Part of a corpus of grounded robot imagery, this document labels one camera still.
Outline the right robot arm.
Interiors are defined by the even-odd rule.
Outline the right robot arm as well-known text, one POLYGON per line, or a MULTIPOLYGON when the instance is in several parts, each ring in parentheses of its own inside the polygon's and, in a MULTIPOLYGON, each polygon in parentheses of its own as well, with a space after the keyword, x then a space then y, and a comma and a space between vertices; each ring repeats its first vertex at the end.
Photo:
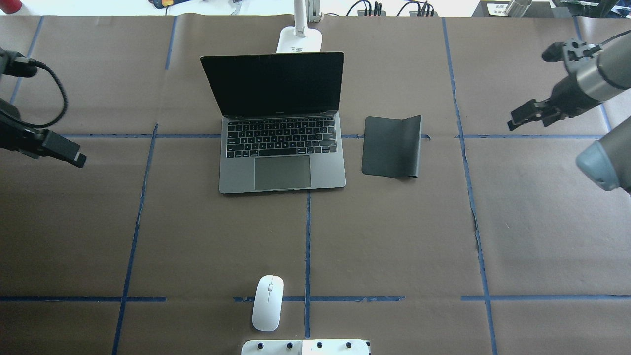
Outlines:
MULTIPOLYGON (((531 99, 511 112, 507 125, 516 130, 527 123, 548 127, 600 107, 602 112, 630 97, 630 32, 601 43, 568 39, 552 43, 541 55, 546 62, 562 62, 566 77, 542 101, 531 99)), ((630 119, 614 121, 605 113, 608 132, 579 153, 577 167, 604 191, 631 186, 630 119)))

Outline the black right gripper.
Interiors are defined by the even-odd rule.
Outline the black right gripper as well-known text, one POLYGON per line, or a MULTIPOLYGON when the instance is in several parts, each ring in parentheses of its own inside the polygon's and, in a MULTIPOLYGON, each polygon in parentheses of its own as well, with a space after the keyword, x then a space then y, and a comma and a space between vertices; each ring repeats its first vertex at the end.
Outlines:
POLYGON ((577 74, 571 74, 554 86, 549 99, 540 102, 530 99, 511 111, 511 119, 507 125, 510 131, 538 121, 548 127, 559 120, 582 115, 598 105, 599 101, 581 89, 577 74))

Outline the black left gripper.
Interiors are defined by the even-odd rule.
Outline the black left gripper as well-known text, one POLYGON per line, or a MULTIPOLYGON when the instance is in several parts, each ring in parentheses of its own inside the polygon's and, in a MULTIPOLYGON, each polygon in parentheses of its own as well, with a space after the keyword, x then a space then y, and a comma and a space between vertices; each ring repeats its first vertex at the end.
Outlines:
POLYGON ((84 168, 87 157, 81 153, 80 145, 58 133, 28 127, 20 119, 18 108, 0 100, 0 147, 18 151, 33 159, 52 157, 84 168))

